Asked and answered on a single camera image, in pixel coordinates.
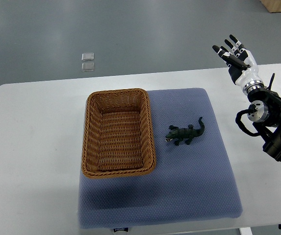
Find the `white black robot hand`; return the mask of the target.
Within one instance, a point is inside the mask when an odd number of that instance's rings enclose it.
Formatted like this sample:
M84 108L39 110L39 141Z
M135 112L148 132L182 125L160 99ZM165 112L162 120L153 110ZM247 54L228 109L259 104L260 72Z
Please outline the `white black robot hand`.
M263 87L258 76L258 65L252 53L235 36L225 39L224 46L213 45L212 49L226 63L232 82L242 89L245 95Z

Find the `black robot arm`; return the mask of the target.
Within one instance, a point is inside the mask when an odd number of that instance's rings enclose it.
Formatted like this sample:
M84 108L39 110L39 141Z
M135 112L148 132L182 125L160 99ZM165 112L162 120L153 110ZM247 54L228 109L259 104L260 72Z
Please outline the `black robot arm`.
M240 83L250 105L237 113L235 122L247 135L262 137L263 151L281 162L281 97L271 90L274 77L272 74L267 87L259 79Z

